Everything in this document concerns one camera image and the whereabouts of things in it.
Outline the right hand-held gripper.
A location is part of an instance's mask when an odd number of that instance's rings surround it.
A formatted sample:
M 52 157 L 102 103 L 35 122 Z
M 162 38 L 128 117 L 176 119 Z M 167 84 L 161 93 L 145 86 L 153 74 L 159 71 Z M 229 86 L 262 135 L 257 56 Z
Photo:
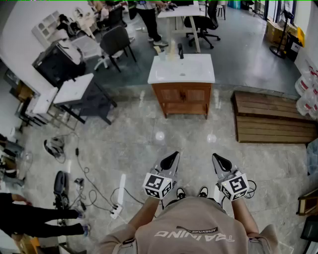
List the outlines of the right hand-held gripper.
M 212 163 L 219 181 L 217 186 L 229 201 L 244 197 L 249 190 L 246 174 L 243 174 L 232 162 L 217 153 L 212 154 Z

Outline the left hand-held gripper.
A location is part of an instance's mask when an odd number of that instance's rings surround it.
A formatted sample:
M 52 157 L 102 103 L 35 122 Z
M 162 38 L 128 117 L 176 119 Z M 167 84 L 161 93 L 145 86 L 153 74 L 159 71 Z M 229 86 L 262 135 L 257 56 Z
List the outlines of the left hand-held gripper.
M 154 168 L 147 172 L 143 183 L 146 195 L 162 200 L 177 183 L 180 153 L 169 152 L 156 160 Z

